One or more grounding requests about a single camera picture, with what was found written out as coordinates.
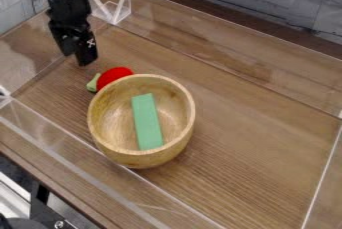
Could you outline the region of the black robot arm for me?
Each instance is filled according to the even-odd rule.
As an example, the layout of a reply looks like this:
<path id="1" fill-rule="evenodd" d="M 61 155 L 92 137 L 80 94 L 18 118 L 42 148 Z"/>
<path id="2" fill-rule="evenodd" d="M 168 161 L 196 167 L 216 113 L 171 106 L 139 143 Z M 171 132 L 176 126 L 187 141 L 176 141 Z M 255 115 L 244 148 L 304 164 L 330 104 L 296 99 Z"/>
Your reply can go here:
<path id="1" fill-rule="evenodd" d="M 64 56 L 75 55 L 77 64 L 87 66 L 97 59 L 97 47 L 88 16 L 89 0 L 46 0 L 48 27 Z"/>

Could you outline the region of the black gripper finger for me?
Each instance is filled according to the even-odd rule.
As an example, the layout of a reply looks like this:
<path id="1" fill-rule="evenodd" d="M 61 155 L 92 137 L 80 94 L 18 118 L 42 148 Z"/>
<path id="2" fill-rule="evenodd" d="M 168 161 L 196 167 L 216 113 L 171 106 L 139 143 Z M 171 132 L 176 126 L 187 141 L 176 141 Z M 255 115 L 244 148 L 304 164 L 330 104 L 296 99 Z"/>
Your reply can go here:
<path id="1" fill-rule="evenodd" d="M 81 35 L 76 41 L 75 56 L 80 66 L 89 65 L 97 59 L 96 39 L 92 32 Z"/>
<path id="2" fill-rule="evenodd" d="M 61 50 L 61 53 L 65 56 L 69 56 L 75 52 L 75 34 L 67 32 L 62 29 L 57 29 L 53 34 L 57 46 Z"/>

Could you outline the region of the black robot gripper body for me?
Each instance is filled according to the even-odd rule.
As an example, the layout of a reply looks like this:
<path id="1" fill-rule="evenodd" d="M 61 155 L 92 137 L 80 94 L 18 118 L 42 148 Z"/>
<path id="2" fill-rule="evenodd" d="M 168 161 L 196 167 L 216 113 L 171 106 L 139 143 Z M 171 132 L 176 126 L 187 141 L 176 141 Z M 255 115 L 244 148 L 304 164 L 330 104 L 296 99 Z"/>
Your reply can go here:
<path id="1" fill-rule="evenodd" d="M 88 0 L 48 0 L 49 30 L 52 35 L 57 29 L 75 34 L 75 45 L 80 36 L 91 32 L 87 18 L 91 14 Z"/>

